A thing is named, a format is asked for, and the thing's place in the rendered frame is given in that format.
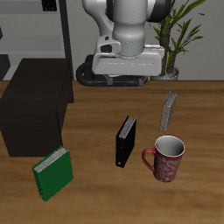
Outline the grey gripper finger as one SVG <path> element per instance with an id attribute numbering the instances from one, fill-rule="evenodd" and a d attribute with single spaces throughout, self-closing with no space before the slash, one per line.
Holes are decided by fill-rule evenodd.
<path id="1" fill-rule="evenodd" d="M 110 77 L 107 74 L 103 74 L 103 76 L 107 80 L 108 86 L 113 86 L 113 77 Z"/>
<path id="2" fill-rule="evenodd" d="M 144 76 L 142 78 L 139 79 L 139 86 L 143 87 L 145 82 L 149 79 L 149 76 Z"/>

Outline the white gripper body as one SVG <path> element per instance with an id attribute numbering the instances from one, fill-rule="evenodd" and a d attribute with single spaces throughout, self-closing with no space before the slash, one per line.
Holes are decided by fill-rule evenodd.
<path id="1" fill-rule="evenodd" d="M 99 45 L 94 54 L 92 71 L 94 74 L 158 76 L 162 71 L 165 49 L 160 45 L 146 45 L 137 56 L 120 56 L 120 43 L 111 45 L 111 52 Z"/>

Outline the pale beige book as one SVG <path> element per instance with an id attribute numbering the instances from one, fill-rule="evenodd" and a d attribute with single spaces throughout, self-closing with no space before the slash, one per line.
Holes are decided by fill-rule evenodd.
<path id="1" fill-rule="evenodd" d="M 174 115 L 177 95 L 178 95 L 177 93 L 170 92 L 164 101 L 161 119 L 160 119 L 160 126 L 159 126 L 159 129 L 162 131 L 167 131 L 168 126 L 172 120 L 172 117 Z"/>

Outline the black book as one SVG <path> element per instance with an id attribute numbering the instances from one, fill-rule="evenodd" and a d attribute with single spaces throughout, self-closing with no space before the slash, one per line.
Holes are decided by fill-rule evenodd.
<path id="1" fill-rule="evenodd" d="M 124 167 L 135 146 L 137 119 L 126 117 L 115 137 L 115 165 Z"/>

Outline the black binders on shelf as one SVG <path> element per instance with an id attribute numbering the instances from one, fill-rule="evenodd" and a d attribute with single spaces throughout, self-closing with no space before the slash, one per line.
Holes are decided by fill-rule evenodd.
<path id="1" fill-rule="evenodd" d="M 56 0 L 41 0 L 43 11 L 56 11 Z"/>

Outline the green book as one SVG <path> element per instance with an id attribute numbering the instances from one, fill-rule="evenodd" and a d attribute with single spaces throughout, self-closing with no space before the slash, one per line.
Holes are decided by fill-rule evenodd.
<path id="1" fill-rule="evenodd" d="M 63 146 L 37 162 L 32 168 L 39 196 L 48 201 L 73 179 L 70 152 Z"/>

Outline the green pot plant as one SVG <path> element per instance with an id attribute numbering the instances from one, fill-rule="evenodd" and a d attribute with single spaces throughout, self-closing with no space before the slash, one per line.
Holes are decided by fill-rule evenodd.
<path id="1" fill-rule="evenodd" d="M 155 39 L 164 48 L 164 57 L 162 59 L 161 74 L 159 76 L 151 76 L 151 81 L 176 81 L 178 79 L 179 70 L 174 66 L 176 56 L 179 53 L 187 53 L 185 47 L 192 41 L 202 39 L 202 36 L 197 36 L 197 33 L 200 31 L 200 24 L 187 33 L 192 19 L 184 21 L 183 24 L 180 24 L 179 21 L 205 1 L 195 0 L 190 3 L 190 0 L 186 0 L 177 9 L 175 7 L 176 0 L 171 0 L 171 9 L 168 15 L 157 24 L 158 28 L 154 27 L 154 31 L 157 34 Z"/>

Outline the dark brown desk caddy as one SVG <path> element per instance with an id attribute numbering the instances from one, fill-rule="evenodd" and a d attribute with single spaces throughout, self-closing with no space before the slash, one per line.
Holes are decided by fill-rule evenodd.
<path id="1" fill-rule="evenodd" d="M 12 157 L 45 157 L 62 145 L 74 101 L 67 59 L 22 59 L 0 98 L 0 131 Z"/>

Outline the red patterned mug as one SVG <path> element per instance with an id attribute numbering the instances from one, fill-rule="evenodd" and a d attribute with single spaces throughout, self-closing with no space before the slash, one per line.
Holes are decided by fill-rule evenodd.
<path id="1" fill-rule="evenodd" d="M 176 177 L 185 148 L 184 143 L 177 137 L 161 136 L 156 140 L 154 148 L 143 150 L 142 160 L 158 181 L 172 182 Z M 154 156 L 154 165 L 151 165 L 145 158 L 150 153 Z"/>

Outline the dark box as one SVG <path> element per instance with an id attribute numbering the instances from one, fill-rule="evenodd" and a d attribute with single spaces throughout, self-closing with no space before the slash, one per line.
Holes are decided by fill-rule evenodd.
<path id="1" fill-rule="evenodd" d="M 0 54 L 0 81 L 4 78 L 11 67 L 9 56 L 7 54 Z"/>

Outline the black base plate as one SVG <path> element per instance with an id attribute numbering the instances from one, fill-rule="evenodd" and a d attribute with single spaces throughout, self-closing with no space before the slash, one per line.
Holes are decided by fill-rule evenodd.
<path id="1" fill-rule="evenodd" d="M 85 62 L 76 70 L 76 80 L 86 87 L 138 87 L 139 79 L 143 76 L 124 75 L 113 77 L 113 86 L 108 86 L 107 80 L 102 74 L 92 72 L 93 54 L 89 54 Z"/>

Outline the grey shelf unit dark frame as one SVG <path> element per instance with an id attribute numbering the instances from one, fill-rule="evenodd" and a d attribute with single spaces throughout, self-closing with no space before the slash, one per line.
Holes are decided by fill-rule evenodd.
<path id="1" fill-rule="evenodd" d="M 41 0 L 0 0 L 0 54 L 7 54 L 12 78 L 23 58 L 72 58 L 67 0 L 43 11 Z"/>

